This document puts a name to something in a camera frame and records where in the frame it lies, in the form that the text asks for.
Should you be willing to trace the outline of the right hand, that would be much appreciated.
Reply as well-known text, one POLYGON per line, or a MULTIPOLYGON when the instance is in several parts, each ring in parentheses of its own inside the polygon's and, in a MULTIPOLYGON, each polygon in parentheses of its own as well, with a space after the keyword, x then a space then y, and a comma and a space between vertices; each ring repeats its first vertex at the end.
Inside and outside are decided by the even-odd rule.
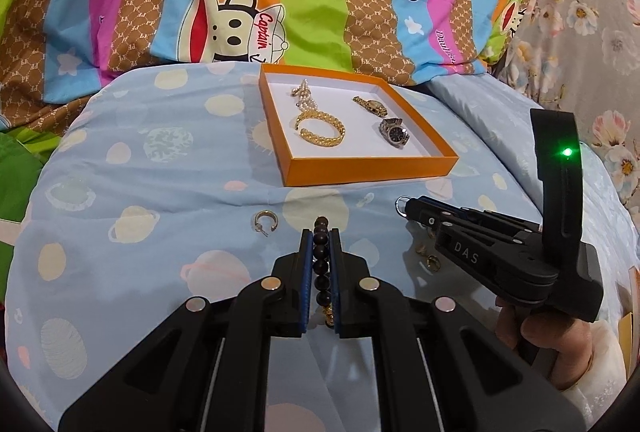
POLYGON ((508 348, 523 338, 537 348, 554 351, 556 361, 549 381, 561 391, 582 378, 592 357, 592 332, 589 323, 558 314, 537 313, 520 319, 514 305, 496 298, 500 309, 495 334, 508 348))

